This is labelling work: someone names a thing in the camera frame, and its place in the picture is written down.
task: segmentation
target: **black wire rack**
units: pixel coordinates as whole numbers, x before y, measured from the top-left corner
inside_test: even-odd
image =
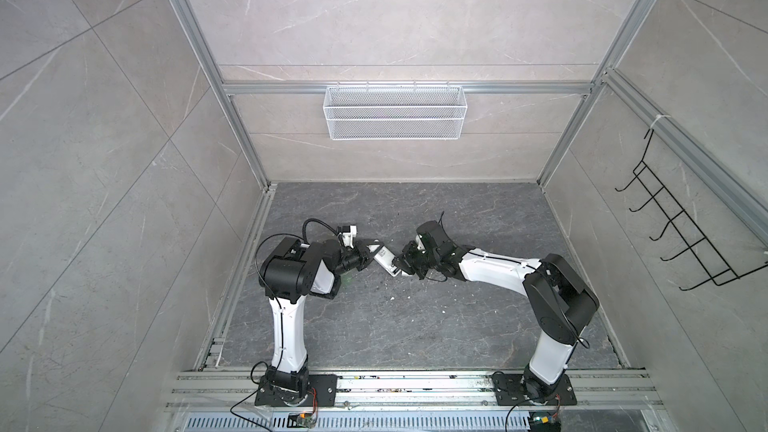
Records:
[[[744,278],[745,276],[752,274],[754,272],[757,272],[759,270],[762,270],[764,268],[768,268],[768,263],[763,264],[757,268],[754,268],[748,272],[744,272],[743,274],[739,274],[734,270],[733,267],[730,266],[727,260],[725,260],[725,257],[723,257],[722,254],[720,254],[720,251],[717,250],[717,247],[712,243],[711,240],[706,236],[703,230],[701,230],[701,227],[699,227],[698,224],[696,224],[696,221],[688,215],[688,212],[685,210],[685,208],[680,204],[680,202],[677,201],[677,198],[672,194],[672,192],[667,188],[667,186],[659,179],[659,177],[656,175],[656,172],[653,171],[652,168],[648,166],[648,164],[645,161],[645,156],[648,153],[648,146],[650,146],[650,140],[654,138],[654,130],[650,129],[645,133],[645,136],[643,139],[648,139],[648,141],[645,144],[645,150],[643,150],[643,157],[640,159],[639,163],[635,166],[635,168],[632,169],[632,175],[634,176],[632,180],[629,181],[629,183],[623,187],[623,188],[616,188],[616,192],[623,192],[627,190],[629,186],[631,186],[633,183],[638,182],[642,185],[642,187],[645,189],[646,192],[648,192],[648,195],[650,198],[648,198],[645,203],[638,207],[638,208],[630,208],[630,212],[639,212],[642,210],[645,206],[650,204],[651,202],[655,203],[656,206],[661,210],[661,212],[664,214],[664,216],[667,218],[667,223],[664,225],[664,228],[661,230],[661,234],[658,235],[658,237],[652,237],[648,236],[648,238],[654,242],[660,240],[664,234],[667,232],[667,229],[672,226],[672,229],[674,229],[677,232],[677,235],[680,236],[680,238],[683,240],[683,244],[685,244],[685,248],[681,251],[679,251],[677,254],[673,255],[669,258],[659,257],[663,262],[668,262],[671,260],[675,260],[682,254],[685,254],[686,252],[690,252],[693,254],[694,257],[696,257],[696,261],[701,265],[702,269],[706,272],[707,278],[696,285],[693,285],[688,288],[682,288],[679,287],[681,291],[690,291],[694,290],[696,287],[699,287],[701,285],[704,285],[708,282],[712,282],[713,284],[717,286],[725,285],[730,282],[733,282],[735,280],[739,280],[741,278]],[[652,192],[650,188],[648,187],[648,184],[644,182],[644,180],[640,177],[640,174],[643,172],[648,172],[652,175],[653,178],[656,179],[656,181],[660,184],[660,187],[656,192]],[[666,192],[666,194],[672,199],[672,202],[677,206],[677,208],[680,210],[679,212],[672,214],[671,212],[668,212],[666,208],[664,208],[658,200],[658,197],[660,197],[660,194],[662,192]],[[680,230],[681,227],[678,227],[677,224],[675,224],[676,219],[683,220],[683,218],[686,218],[688,221],[690,221],[691,224],[696,228],[698,231],[700,238],[697,238],[696,240],[690,239],[687,237],[683,232]],[[704,261],[702,261],[701,257],[698,253],[696,253],[696,247],[697,245],[709,245],[711,249],[717,254],[717,257],[720,258],[720,260],[723,262],[723,266],[725,269],[722,272],[718,272],[713,274],[712,271],[704,264]]]

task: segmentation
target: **metal bracket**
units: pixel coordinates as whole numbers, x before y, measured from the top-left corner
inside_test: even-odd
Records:
[[[522,402],[531,402],[525,400],[525,387],[523,385],[523,374],[505,374],[503,372],[494,372],[492,376],[494,392],[496,393],[496,403],[498,405],[513,406],[520,405]],[[571,379],[563,374],[557,388],[554,392],[560,396],[560,405],[576,405],[576,394],[571,385]],[[558,399],[551,399],[543,405],[557,405]]]
[[[339,376],[332,374],[311,374],[309,389],[317,391],[318,407],[333,407],[336,402],[336,384]],[[262,387],[256,392],[254,405],[271,405],[272,407],[285,407],[285,402],[277,397],[274,391],[268,387]]]

